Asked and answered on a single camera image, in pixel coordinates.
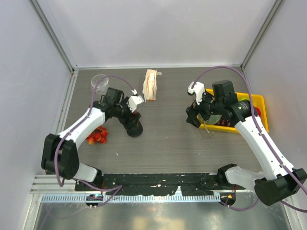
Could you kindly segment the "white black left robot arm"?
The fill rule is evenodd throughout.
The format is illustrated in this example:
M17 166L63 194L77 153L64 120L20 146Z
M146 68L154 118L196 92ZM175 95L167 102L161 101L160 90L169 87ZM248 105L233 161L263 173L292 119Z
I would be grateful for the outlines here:
M121 90L108 88L101 100L92 100L85 114L72 126L59 134L46 136L41 167L56 175L58 183L74 179L96 191L102 188L101 170L79 161L78 148L86 138L107 120L115 117L130 137L138 137L143 132L137 106L144 99L133 90L133 95L125 97Z

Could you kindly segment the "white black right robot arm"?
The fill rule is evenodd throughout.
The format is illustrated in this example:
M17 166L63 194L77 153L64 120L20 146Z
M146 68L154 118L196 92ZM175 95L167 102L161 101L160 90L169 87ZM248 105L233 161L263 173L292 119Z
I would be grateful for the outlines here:
M198 116L208 120L214 116L230 121L256 156L262 171L244 170L235 164L218 169L217 183L227 189L233 184L256 193L258 199L271 206L298 192L307 179L306 171L297 169L277 148L253 107L252 100L237 99L231 81L213 83L213 94L205 90L204 84L192 82L188 94L195 100L186 109L186 122L199 128Z

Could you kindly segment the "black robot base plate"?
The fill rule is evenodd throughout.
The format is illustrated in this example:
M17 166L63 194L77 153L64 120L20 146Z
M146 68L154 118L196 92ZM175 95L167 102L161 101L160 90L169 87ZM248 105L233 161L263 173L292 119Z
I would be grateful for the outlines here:
M172 196L181 189L183 196L212 195L214 190L233 190L235 186L223 182L210 173L130 173L104 174L98 183L102 189L122 186L123 196Z

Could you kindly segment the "black base glass carafe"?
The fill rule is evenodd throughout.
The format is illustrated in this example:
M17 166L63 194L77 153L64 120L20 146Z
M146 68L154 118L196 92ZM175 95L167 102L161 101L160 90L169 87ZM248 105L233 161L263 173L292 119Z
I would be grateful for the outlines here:
M143 133L143 127L140 122L141 114L134 112L126 122L126 132L130 137L136 138Z

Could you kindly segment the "clear plastic coffee dripper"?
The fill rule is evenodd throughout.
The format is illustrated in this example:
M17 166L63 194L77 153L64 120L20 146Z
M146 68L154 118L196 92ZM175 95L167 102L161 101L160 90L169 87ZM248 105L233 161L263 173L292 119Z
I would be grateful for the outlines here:
M109 78L104 74L98 74L91 79L91 90L98 95L106 94L109 88Z

